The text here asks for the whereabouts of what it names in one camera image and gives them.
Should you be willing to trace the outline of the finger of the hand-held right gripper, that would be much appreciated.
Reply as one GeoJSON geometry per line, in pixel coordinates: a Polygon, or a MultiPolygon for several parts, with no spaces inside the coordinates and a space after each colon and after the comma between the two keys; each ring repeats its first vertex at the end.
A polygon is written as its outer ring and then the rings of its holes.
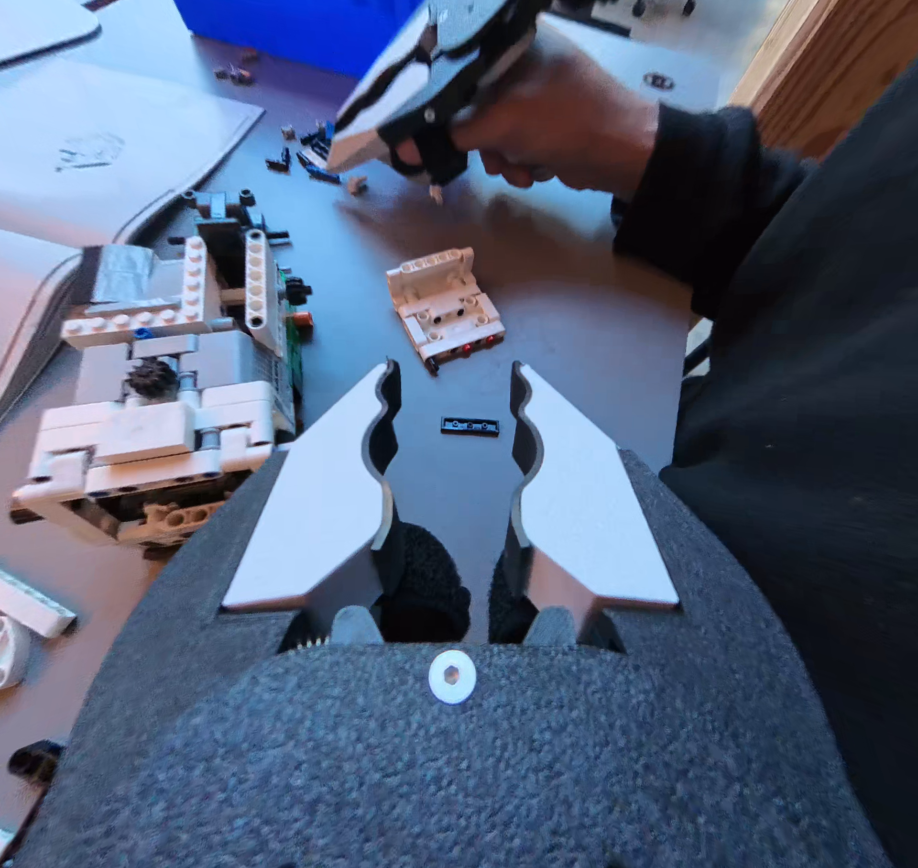
{"type": "Polygon", "coordinates": [[[431,0],[426,0],[384,48],[342,105],[335,134],[368,131],[424,88],[430,79],[432,58],[438,46],[437,15],[431,0]]]}
{"type": "Polygon", "coordinates": [[[360,116],[344,124],[344,119],[335,121],[334,133],[330,139],[325,169],[340,174],[355,170],[371,161],[378,161],[397,171],[393,161],[390,137],[398,134],[397,116],[387,116],[372,123],[366,116],[360,116]]]}

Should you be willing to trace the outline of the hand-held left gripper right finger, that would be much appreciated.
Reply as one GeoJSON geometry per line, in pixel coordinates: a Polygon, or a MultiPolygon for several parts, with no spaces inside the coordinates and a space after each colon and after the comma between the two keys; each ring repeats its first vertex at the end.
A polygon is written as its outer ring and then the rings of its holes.
{"type": "Polygon", "coordinates": [[[616,443],[532,366],[511,369],[511,496],[502,550],[502,639],[548,608],[578,642],[620,642],[608,611],[672,612],[680,599],[616,443]]]}

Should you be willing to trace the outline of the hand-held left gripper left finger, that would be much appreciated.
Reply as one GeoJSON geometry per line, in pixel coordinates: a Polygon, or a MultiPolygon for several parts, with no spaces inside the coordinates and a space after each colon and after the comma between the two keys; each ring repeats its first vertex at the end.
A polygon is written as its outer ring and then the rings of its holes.
{"type": "Polygon", "coordinates": [[[303,611],[327,635],[340,609],[396,593],[406,562],[386,472],[401,393],[400,367],[387,360],[286,450],[223,611],[303,611]]]}

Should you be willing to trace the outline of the white lego cab assembly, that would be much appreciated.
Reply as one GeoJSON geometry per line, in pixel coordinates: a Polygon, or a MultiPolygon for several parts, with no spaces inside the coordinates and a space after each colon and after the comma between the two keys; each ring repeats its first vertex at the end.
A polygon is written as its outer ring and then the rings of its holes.
{"type": "Polygon", "coordinates": [[[474,262],[473,248],[453,248],[386,273],[394,309],[432,376],[443,363],[496,346],[506,336],[499,311],[477,283],[474,262]]]}

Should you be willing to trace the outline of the person's right forearm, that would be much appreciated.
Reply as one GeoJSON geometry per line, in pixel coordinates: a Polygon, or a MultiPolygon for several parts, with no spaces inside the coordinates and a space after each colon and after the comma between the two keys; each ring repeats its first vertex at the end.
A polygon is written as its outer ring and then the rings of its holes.
{"type": "Polygon", "coordinates": [[[748,109],[692,113],[662,105],[615,249],[689,286],[692,311],[714,320],[738,267],[818,168],[813,158],[763,145],[748,109]]]}

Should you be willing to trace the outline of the pile of dark lego pins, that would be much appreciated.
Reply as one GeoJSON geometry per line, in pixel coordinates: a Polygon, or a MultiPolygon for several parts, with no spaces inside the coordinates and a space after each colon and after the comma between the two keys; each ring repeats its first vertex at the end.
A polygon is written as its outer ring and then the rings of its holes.
{"type": "Polygon", "coordinates": [[[334,130],[331,120],[318,120],[311,132],[298,132],[292,123],[282,125],[280,131],[284,145],[278,156],[265,159],[266,168],[275,173],[288,174],[292,162],[296,161],[315,181],[340,186],[340,175],[328,169],[334,130]]]}

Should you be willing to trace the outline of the scattered brown lego pins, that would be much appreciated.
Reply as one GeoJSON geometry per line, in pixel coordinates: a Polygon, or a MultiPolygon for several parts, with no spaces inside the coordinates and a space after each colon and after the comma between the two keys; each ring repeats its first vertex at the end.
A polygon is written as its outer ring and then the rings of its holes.
{"type": "Polygon", "coordinates": [[[244,47],[237,58],[212,68],[212,75],[219,82],[229,83],[237,88],[253,87],[256,76],[252,67],[260,60],[260,53],[253,47],[244,47]]]}

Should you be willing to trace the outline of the partly built lego truck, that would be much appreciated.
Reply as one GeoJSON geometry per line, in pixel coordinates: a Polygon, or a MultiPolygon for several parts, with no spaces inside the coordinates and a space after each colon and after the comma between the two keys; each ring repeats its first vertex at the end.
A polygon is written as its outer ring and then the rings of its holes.
{"type": "Polygon", "coordinates": [[[19,284],[2,331],[2,415],[59,346],[78,353],[71,403],[41,415],[12,524],[45,522],[164,560],[301,429],[301,331],[312,288],[279,264],[290,243],[254,193],[189,189],[174,252],[57,245],[19,284]]]}

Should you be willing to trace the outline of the white lego beam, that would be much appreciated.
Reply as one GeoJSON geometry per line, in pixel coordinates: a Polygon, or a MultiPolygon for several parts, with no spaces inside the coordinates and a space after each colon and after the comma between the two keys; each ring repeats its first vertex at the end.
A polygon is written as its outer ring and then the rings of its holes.
{"type": "Polygon", "coordinates": [[[77,614],[1,570],[1,613],[44,639],[60,637],[77,614]]]}

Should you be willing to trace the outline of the white round lego piece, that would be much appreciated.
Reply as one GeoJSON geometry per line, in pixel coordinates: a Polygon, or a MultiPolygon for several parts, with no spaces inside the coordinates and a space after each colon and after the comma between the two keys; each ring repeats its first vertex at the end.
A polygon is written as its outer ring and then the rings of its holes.
{"type": "Polygon", "coordinates": [[[16,687],[29,665],[32,633],[15,618],[1,615],[1,690],[16,687]]]}

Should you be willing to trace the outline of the black lego piece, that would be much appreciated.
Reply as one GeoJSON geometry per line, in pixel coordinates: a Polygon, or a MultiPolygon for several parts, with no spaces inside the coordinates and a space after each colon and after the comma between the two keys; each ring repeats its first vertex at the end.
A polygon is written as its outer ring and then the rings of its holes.
{"type": "Polygon", "coordinates": [[[53,781],[66,745],[43,738],[17,748],[6,765],[8,773],[36,788],[47,789],[53,781]]]}

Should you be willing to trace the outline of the person's right hand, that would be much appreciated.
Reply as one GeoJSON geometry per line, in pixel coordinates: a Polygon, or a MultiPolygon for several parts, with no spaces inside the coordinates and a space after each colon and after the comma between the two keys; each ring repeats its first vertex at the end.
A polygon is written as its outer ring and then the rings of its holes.
{"type": "Polygon", "coordinates": [[[451,136],[511,186],[557,178],[629,200],[655,149],[659,115],[657,102],[627,88],[567,36],[544,30],[453,123],[451,136]]]}

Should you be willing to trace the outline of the open instruction booklet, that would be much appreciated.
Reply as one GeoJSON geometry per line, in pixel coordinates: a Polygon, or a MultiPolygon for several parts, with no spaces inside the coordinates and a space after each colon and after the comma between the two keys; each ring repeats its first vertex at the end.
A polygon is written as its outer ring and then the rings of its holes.
{"type": "Polygon", "coordinates": [[[2,75],[2,416],[57,350],[84,251],[129,242],[263,113],[57,56],[2,75]]]}

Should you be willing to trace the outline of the instruction sign on stand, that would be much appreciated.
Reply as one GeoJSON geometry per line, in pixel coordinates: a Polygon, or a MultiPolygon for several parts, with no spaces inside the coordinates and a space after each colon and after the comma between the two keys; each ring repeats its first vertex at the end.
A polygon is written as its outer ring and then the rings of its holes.
{"type": "Polygon", "coordinates": [[[1,67],[81,43],[99,31],[95,13],[74,0],[1,0],[1,67]]]}

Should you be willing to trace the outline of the wooden side panel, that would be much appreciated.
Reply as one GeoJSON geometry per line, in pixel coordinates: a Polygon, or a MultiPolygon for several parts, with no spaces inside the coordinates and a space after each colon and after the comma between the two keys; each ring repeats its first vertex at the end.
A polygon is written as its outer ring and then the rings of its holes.
{"type": "Polygon", "coordinates": [[[917,56],[917,0],[789,0],[730,97],[765,144],[823,159],[917,56]]]}

